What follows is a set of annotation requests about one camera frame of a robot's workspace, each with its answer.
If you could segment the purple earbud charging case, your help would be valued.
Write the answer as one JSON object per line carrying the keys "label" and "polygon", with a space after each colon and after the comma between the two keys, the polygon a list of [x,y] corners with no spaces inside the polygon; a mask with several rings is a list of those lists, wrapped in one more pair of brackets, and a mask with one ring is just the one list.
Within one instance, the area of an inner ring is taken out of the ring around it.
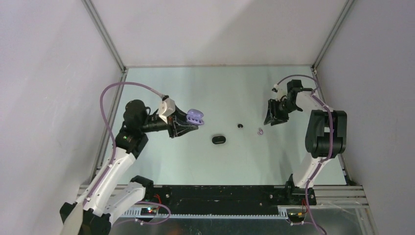
{"label": "purple earbud charging case", "polygon": [[197,109],[189,109],[186,114],[186,122],[196,126],[204,125],[203,117],[203,112]]}

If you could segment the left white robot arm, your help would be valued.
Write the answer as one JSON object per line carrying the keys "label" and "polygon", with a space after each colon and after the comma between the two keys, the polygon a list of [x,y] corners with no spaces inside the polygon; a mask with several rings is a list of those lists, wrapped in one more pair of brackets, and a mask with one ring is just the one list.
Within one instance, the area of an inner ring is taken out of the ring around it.
{"label": "left white robot arm", "polygon": [[112,195],[123,174],[148,143],[147,133],[166,130],[170,138],[176,138],[204,124],[201,111],[190,109],[183,112],[168,96],[162,98],[154,113],[150,111],[141,100],[126,104],[122,127],[117,136],[112,136],[111,157],[78,199],[61,207],[61,234],[107,235],[112,225],[132,205],[151,203],[155,197],[153,182],[140,176],[133,178],[115,196]]}

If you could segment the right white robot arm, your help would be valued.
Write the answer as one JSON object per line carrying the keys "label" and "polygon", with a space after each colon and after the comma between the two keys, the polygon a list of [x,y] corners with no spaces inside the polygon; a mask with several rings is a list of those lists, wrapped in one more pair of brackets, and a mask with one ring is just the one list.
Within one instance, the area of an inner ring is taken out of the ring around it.
{"label": "right white robot arm", "polygon": [[330,107],[318,96],[317,88],[307,88],[299,79],[291,79],[285,87],[277,82],[272,91],[275,97],[268,100],[264,125],[288,124],[291,114],[308,116],[303,138],[305,156],[283,188],[285,200],[296,205],[311,197],[323,169],[344,153],[347,113]]}

